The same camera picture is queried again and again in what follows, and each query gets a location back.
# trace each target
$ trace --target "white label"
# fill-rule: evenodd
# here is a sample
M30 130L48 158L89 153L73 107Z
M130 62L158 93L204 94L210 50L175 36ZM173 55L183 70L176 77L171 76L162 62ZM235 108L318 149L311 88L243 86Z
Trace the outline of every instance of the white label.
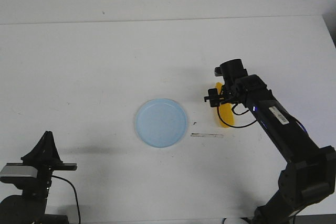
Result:
M269 110L275 115L275 117L282 123L283 125L288 124L289 121L285 118L283 114L277 109L277 107L269 107Z

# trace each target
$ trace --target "yellow plastic piece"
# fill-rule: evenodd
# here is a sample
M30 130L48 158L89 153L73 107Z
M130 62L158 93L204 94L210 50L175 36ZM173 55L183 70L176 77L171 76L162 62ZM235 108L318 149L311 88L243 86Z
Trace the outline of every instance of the yellow plastic piece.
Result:
M222 89L222 85L220 82L216 83L216 88L218 91L218 94L221 92ZM230 103L226 103L226 104L222 104L219 106L219 114L221 115L221 118L223 119L224 122L230 124L230 125L235 125L235 119L233 117L233 113L231 110L231 104ZM216 118L218 118L217 115L217 108L215 108L215 115ZM218 118L218 121L220 123L220 125L224 128L228 128L229 126L225 125L224 123L222 123L222 121Z

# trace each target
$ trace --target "sticker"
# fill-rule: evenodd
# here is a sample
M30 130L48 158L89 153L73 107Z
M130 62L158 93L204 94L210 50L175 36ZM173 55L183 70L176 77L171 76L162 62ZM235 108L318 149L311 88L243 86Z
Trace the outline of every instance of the sticker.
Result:
M283 114L277 109L277 107L269 107L269 110L275 115L275 117L282 123L283 125L288 124L289 121L285 118Z
M202 133L191 133L190 136L195 136L195 137L217 137L217 138L223 138L224 135L222 134L202 134Z

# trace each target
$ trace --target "robotic arm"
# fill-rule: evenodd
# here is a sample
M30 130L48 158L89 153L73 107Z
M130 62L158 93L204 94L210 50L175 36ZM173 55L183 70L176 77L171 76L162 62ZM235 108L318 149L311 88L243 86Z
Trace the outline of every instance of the robotic arm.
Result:
M211 107L243 104L287 161L278 180L279 190L256 209L252 224L287 224L301 210L334 192L336 152L332 146L318 148L267 85L257 75L247 74L240 59L215 68L215 76L224 78L222 92L209 89L204 100L209 100Z
M0 203L1 224L69 224L67 216L46 215L51 177L55 170L76 170L76 164L65 164L59 158L53 133L46 131L22 163L7 163L0 181L14 184L22 195L11 195Z

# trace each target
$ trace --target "plastic dish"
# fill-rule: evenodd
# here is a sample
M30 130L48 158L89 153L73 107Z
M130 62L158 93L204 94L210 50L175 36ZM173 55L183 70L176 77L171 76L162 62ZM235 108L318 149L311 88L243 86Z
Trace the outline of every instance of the plastic dish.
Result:
M154 99L145 103L135 117L135 130L145 143L168 147L178 142L187 129L183 108L170 99Z

